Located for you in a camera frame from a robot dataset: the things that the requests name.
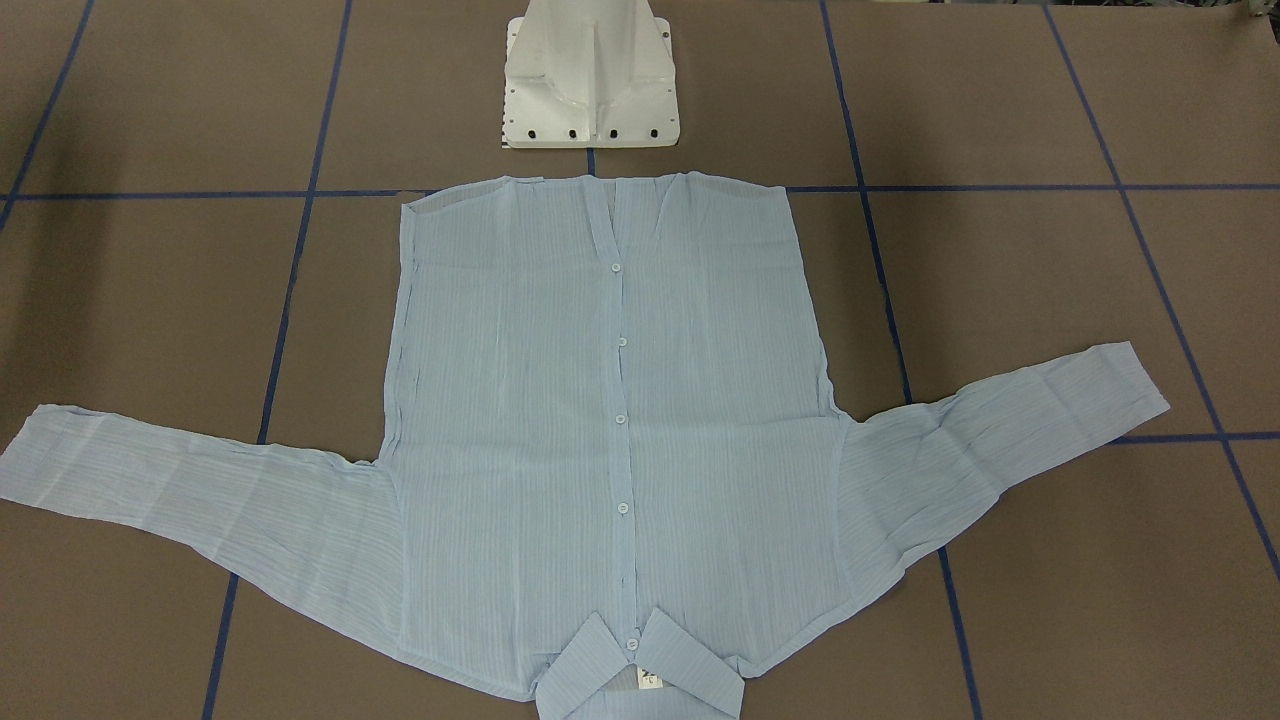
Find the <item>light blue button shirt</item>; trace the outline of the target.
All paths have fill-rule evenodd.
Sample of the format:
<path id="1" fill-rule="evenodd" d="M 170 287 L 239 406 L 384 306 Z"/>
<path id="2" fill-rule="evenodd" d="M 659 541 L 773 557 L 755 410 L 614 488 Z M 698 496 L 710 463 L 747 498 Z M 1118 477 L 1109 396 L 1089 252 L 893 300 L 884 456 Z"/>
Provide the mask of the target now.
<path id="1" fill-rule="evenodd" d="M 543 719 L 736 719 L 1014 486 L 1169 404 L 1128 342 L 858 421 L 786 192 L 502 177 L 406 204 L 378 457 L 37 407 L 3 497 L 189 546 Z"/>

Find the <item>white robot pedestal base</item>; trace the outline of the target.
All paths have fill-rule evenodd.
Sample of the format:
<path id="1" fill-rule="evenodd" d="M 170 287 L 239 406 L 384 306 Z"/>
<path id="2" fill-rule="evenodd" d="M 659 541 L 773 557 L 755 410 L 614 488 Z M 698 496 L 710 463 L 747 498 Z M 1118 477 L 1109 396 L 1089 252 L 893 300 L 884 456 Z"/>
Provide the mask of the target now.
<path id="1" fill-rule="evenodd" d="M 507 149 L 662 149 L 681 119 L 671 24 L 648 1 L 531 1 L 506 27 Z"/>

